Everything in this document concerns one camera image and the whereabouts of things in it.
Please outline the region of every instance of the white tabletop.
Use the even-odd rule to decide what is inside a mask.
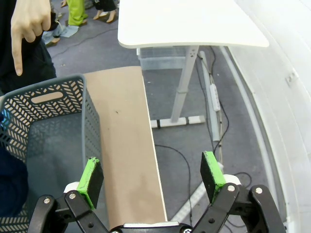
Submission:
[[[121,0],[118,40],[126,48],[269,46],[234,0]]]

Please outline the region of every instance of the green gripper pad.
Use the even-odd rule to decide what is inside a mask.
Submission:
[[[212,203],[220,189],[225,185],[224,175],[213,152],[204,151],[202,153],[201,176],[209,201]]]
[[[77,191],[85,197],[91,209],[96,209],[99,193],[104,181],[101,162],[98,158],[90,158],[83,171]]]

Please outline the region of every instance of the gray carpet floor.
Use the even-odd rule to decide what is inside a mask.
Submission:
[[[66,13],[61,20],[64,23],[68,18],[68,9],[60,9],[60,0],[53,2],[58,11]],[[72,73],[139,66],[136,50],[125,49],[118,43],[118,21],[110,25],[94,21],[92,17],[96,14],[95,8],[87,10],[87,13],[90,17],[86,26],[81,27],[73,37],[61,38],[57,46],[49,48],[57,75],[66,76]],[[206,52],[207,57],[210,56],[207,47],[200,49]],[[246,107],[223,56],[217,48],[215,51],[217,60],[214,66],[214,79],[230,121],[223,144],[225,173],[248,172],[252,177],[252,184],[266,185],[267,179],[263,172],[260,151]],[[143,72],[151,119],[170,117],[180,74],[179,69]],[[199,74],[203,79],[201,65]],[[199,85],[198,73],[194,70],[182,116],[204,114],[204,96]],[[211,150],[206,125],[154,129],[153,133],[156,144],[173,147],[184,154],[190,165],[190,186],[193,192],[202,181],[201,153],[204,150]],[[188,168],[182,157],[173,150],[156,147],[156,153],[168,219],[171,219],[188,199]],[[249,178],[246,176],[240,176],[240,179],[243,184],[249,183]],[[198,221],[207,204],[207,199],[203,198],[197,206],[193,207],[193,223]],[[238,218],[230,217],[230,219],[237,225],[243,225]],[[185,223],[189,223],[189,218],[185,219]],[[232,232],[242,233],[246,230],[235,228],[229,223],[227,225]]]

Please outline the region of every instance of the human hand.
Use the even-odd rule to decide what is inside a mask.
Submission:
[[[11,19],[12,56],[17,75],[23,73],[21,42],[34,42],[36,36],[51,27],[49,0],[17,0]]]

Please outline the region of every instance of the green pants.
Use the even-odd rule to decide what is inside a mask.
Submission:
[[[67,0],[69,8],[68,25],[80,26],[84,19],[87,18],[84,8],[84,0]]]

